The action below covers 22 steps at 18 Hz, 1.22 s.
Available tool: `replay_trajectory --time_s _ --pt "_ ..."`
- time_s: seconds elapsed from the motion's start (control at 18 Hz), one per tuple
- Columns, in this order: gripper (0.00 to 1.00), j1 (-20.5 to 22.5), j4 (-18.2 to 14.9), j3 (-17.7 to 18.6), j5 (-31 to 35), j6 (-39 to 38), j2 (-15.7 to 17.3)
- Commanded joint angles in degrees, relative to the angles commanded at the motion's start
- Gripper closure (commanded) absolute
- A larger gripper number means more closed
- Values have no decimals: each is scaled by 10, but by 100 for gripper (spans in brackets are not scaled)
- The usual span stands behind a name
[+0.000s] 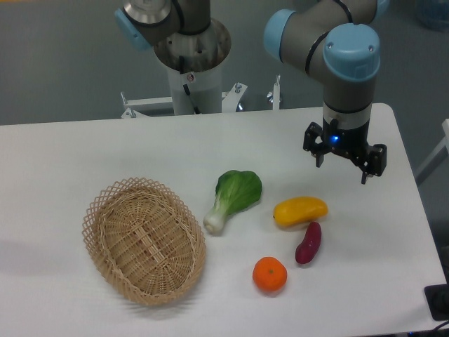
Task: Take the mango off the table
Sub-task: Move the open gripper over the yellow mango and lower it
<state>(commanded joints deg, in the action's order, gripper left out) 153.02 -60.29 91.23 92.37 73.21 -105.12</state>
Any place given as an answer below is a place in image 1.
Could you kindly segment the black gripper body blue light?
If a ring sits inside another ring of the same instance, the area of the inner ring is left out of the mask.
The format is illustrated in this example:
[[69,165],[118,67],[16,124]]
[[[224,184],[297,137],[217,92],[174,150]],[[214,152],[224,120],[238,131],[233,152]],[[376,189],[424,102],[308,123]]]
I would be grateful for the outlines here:
[[330,152],[349,159],[355,166],[363,166],[366,148],[369,146],[368,129],[370,119],[356,128],[343,128],[337,119],[323,119],[322,129]]

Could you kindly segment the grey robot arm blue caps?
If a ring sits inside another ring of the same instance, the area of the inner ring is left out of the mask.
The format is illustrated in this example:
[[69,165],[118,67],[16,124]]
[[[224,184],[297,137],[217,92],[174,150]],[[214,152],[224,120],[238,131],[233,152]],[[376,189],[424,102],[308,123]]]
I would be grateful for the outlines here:
[[[364,178],[386,168],[386,146],[367,137],[380,68],[380,40],[370,25],[388,5],[319,1],[304,13],[279,10],[265,26],[268,54],[323,85],[323,122],[311,124],[303,142],[317,165],[333,153]],[[209,1],[125,1],[114,17],[134,47],[152,49],[167,69],[177,115],[223,111],[221,67],[232,42]]]

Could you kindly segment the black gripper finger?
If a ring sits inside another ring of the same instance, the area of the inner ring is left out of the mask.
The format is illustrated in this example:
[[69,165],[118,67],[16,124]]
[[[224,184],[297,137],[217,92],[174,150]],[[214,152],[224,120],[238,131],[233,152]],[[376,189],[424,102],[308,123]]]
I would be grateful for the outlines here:
[[387,167],[387,146],[384,144],[369,145],[362,168],[361,183],[366,184],[369,177],[380,177]]
[[330,147],[325,142],[323,129],[315,122],[310,123],[304,133],[303,150],[310,152],[315,158],[317,168],[321,167],[324,156],[330,152]]

